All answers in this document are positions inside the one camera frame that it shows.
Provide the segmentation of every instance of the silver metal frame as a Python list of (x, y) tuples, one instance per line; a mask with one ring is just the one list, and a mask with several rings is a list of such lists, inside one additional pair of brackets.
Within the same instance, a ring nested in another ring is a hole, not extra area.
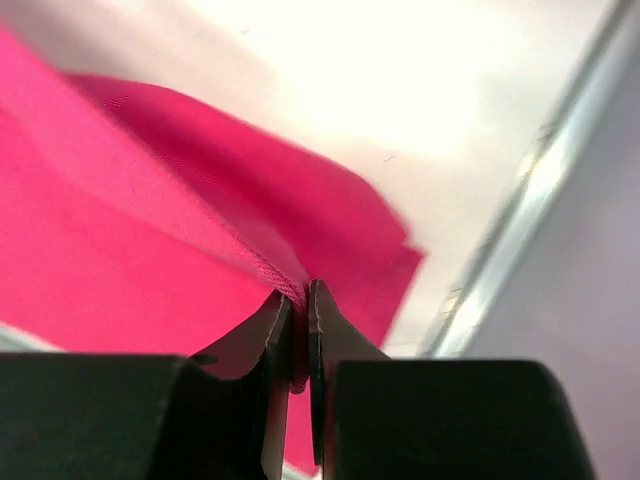
[(419, 356), (463, 354), (578, 162), (639, 37), (640, 5), (634, 0), (619, 1), (566, 100), (553, 121), (541, 129), (488, 241), (435, 318), (438, 334), (435, 339), (425, 338)]

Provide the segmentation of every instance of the pink cloth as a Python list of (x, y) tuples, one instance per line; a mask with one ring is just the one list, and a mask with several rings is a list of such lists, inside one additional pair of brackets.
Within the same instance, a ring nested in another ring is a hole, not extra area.
[[(382, 342), (421, 254), (360, 178), (176, 92), (61, 76), (4, 32), (0, 64), (1, 321), (67, 350), (190, 354), (273, 288), (304, 312), (319, 277)], [(306, 472), (310, 441), (293, 397)]]

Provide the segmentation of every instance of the cloth fold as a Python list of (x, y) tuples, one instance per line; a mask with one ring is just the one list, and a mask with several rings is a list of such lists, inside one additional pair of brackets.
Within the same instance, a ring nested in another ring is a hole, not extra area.
[[(422, 254), (362, 179), (177, 92), (56, 72), (3, 31), (0, 63), (0, 320), (66, 350), (191, 354), (273, 288), (302, 318), (319, 277), (381, 344)], [(308, 409), (292, 401), (286, 452), (306, 472)]]

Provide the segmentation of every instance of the folded cloth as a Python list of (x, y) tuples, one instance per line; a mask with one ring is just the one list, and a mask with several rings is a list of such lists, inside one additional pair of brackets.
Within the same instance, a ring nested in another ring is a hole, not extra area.
[[(319, 277), (381, 344), (422, 254), (362, 179), (179, 93), (60, 74), (2, 31), (0, 63), (0, 320), (66, 350), (191, 354), (273, 288), (300, 320)], [(306, 396), (287, 430), (312, 472)]]

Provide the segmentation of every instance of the white surface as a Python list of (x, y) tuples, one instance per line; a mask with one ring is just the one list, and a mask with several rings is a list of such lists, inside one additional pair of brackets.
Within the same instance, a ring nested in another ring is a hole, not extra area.
[(431, 256), (388, 350), (415, 353), (606, 0), (0, 0), (55, 64), (168, 86), (362, 175)]
[(548, 365), (606, 480), (640, 478), (636, 45), (590, 146), (467, 352)]

